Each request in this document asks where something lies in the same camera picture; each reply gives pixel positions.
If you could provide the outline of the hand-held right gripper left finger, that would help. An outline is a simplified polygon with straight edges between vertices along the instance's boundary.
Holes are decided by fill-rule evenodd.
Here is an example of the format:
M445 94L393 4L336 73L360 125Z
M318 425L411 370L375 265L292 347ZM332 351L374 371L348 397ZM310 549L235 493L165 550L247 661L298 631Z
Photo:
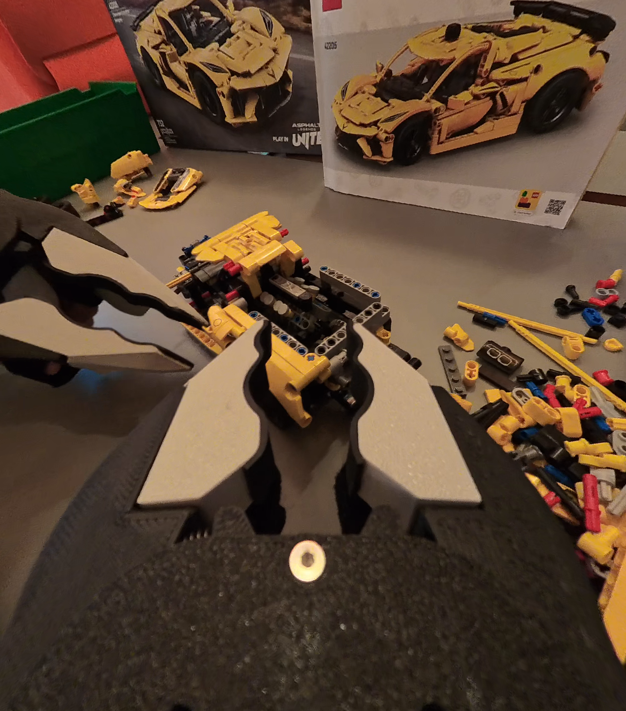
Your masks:
M256 532L282 531L281 475L257 401L270 394L271 353L271 324L256 321L185 384L137 497L140 508L195 508L211 523L220 509L236 506Z

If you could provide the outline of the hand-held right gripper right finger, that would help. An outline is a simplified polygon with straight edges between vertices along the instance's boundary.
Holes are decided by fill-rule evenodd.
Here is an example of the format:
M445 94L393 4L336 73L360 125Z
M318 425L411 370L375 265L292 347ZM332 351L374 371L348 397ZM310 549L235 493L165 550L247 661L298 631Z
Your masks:
M342 469L342 531L372 509L393 509L404 532L425 506L469 507L482 497L437 395L454 404L362 325L347 326L355 409Z

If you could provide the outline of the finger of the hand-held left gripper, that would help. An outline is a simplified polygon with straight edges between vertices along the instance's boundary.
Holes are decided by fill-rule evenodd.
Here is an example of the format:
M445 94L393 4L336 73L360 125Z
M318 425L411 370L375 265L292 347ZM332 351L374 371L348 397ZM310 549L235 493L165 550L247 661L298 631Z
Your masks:
M153 373L186 373L202 361L198 356L187 358L166 343L137 341L113 328L78 324L50 296L0 296L0 360Z
M206 320L181 296L127 255L53 228L42 242L51 267L78 279L91 279L131 306L155 308L168 318L190 326Z

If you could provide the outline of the yellow toy car chassis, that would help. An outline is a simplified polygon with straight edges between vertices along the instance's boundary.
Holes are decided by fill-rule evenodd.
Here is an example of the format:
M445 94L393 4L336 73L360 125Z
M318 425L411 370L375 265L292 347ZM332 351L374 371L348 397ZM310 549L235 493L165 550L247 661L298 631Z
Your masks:
M255 322L271 323L271 395L263 407L279 427L307 427L330 399L349 409L356 404L349 325L367 328L411 367L421 365L390 342L390 309L380 291L328 266L312 273L302 247L267 211L185 246L179 262L167 287L200 314L201 324L186 328L212 353Z

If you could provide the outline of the grey desk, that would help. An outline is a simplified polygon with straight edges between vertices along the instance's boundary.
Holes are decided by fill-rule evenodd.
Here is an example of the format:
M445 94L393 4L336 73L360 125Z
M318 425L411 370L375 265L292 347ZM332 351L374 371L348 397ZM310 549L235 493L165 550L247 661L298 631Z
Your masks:
M209 187L175 218L127 218L101 235L160 282L180 247L266 210L314 267L381 292L392 337L441 388L431 359L457 300L550 316L551 297L624 270L626 215L581 208L566 230L494 221L315 187L290 159L208 158ZM5 298L58 300L76 323L166 343L194 371L80 368L52 387L0 363L0 548L23 553L19 514L77 454L120 441L64 498L0 637L0 710L626 710L626 670L574 544L520 465L459 404L437 398L474 479L476 508L393 509L342 531L342 469L355 405L332 414L340 460L327 493L282 505L256 532L237 506L145 509L137 497L184 394L216 356L180 322L131 306L43 256ZM584 358L626 380L617 360Z

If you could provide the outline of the black toy beam piece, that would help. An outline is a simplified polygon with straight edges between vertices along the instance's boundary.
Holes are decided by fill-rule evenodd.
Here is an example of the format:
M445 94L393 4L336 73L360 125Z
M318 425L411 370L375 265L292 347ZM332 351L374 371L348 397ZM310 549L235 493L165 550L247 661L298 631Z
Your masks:
M87 218L86 223L93 227L99 227L123 217L124 213L120 204L112 201L104 206L103 212L100 215Z

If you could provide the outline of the small yellow toy piece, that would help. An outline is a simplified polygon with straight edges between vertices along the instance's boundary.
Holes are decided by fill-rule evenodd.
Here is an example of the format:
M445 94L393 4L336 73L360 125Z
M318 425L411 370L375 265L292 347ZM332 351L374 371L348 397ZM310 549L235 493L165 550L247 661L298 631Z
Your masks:
M148 154L140 150L129 151L113 161L110 167L110 177L116 181L136 181L142 177L150 177L152 160Z
M90 179L85 178L81 183L72 184L70 190L77 195L86 208L96 209L101 207L100 197Z
M116 206L135 208L140 204L141 200L147 197L147 193L144 190L124 178L118 179L113 189L115 193L113 204Z

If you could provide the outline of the yellow toy car hood panel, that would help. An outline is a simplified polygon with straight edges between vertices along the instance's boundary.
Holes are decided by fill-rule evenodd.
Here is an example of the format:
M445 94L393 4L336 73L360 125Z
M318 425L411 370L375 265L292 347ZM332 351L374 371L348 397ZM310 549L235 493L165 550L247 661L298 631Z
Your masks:
M175 208L192 195L202 179L203 173L194 168L169 168L153 191L140 199L139 206L146 210Z

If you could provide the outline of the green plastic bin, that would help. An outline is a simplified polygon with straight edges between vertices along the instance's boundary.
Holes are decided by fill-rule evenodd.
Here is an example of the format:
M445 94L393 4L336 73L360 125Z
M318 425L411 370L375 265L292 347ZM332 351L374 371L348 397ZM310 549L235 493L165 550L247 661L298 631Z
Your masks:
M135 83L71 88L0 113L0 188L57 200L138 149L155 154L160 145Z

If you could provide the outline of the pile of small toy pieces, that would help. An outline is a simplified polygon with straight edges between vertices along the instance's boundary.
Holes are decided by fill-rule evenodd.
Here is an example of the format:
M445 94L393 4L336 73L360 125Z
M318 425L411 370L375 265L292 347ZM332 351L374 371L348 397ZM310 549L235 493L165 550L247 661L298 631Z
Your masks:
M578 365L588 346L620 353L607 330L626 327L623 270L595 282L581 297L573 284L553 302L559 318L578 316L584 332L459 301L488 330L507 329L556 366L523 372L523 358L488 340L476 346L459 324L439 347L450 394L467 411L482 381L486 404L472 416L517 461L551 512L575 538L575 551L599 587L598 607L619 661L626 663L626 380Z

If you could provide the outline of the orange bag-shaped storage box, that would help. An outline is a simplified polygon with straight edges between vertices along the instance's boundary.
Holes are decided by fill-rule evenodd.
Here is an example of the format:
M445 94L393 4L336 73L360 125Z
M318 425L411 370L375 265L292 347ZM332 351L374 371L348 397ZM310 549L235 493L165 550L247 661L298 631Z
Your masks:
M0 1L0 112L135 80L105 1Z

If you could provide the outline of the toy car set box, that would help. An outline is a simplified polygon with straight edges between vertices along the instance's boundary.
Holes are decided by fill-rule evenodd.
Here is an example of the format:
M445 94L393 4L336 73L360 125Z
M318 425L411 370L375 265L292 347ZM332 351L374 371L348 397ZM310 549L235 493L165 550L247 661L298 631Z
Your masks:
M170 147L322 153L309 1L106 1Z

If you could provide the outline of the toy car instruction booklet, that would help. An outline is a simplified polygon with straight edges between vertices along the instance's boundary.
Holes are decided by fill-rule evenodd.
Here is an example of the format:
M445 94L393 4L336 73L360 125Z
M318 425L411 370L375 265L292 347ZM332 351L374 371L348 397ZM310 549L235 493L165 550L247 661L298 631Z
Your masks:
M626 1L312 1L324 184L564 228L626 115Z

